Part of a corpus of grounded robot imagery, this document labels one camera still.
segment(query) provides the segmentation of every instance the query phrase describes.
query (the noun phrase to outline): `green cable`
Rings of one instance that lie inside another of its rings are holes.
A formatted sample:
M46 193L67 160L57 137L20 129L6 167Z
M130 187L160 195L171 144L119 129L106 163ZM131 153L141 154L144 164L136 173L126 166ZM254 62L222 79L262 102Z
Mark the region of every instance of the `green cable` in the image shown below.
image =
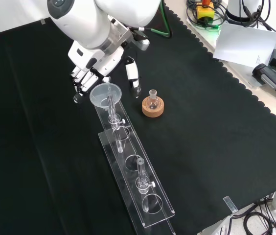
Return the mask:
M164 37L170 37L171 36L171 34L170 34L170 28L169 28L169 24L167 22L167 19L165 17L163 1L161 1L161 3L160 3L160 9L161 9L162 17L163 17L163 20L164 20L164 23L165 23L165 27L166 27L166 30L168 31L168 33L165 33L165 32L153 29L153 28L151 28L151 32L157 33L157 34L162 35Z

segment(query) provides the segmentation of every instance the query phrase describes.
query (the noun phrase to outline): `white paper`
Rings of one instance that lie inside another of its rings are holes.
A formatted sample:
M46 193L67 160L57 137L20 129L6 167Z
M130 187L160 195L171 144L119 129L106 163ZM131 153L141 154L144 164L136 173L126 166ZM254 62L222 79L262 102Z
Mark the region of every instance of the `white paper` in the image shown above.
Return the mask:
M224 23L213 57L254 68L268 65L275 44L276 32Z

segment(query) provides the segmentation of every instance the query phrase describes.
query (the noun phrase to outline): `yellow base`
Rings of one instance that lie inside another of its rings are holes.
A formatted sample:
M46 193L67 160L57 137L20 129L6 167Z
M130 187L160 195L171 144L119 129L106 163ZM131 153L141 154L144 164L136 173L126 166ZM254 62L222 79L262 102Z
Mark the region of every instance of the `yellow base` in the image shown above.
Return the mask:
M202 17L209 17L211 20L214 19L214 10L212 10L209 7L202 7L202 6L197 6L197 18L201 19Z

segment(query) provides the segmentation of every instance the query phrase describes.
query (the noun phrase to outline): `cork flask stand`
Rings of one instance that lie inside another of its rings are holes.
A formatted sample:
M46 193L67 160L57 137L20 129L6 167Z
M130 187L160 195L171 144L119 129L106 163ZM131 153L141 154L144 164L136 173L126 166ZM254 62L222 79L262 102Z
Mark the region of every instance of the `cork flask stand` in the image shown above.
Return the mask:
M164 112L164 101L157 96L156 90L151 90L149 94L142 102L142 112L149 118L157 118Z

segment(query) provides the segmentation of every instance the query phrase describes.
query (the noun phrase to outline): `black felt mat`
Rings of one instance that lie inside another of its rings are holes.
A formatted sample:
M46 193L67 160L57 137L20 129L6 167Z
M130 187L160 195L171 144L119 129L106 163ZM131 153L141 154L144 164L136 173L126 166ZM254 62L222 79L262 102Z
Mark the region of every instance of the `black felt mat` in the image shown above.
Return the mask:
M63 235L0 38L0 235Z

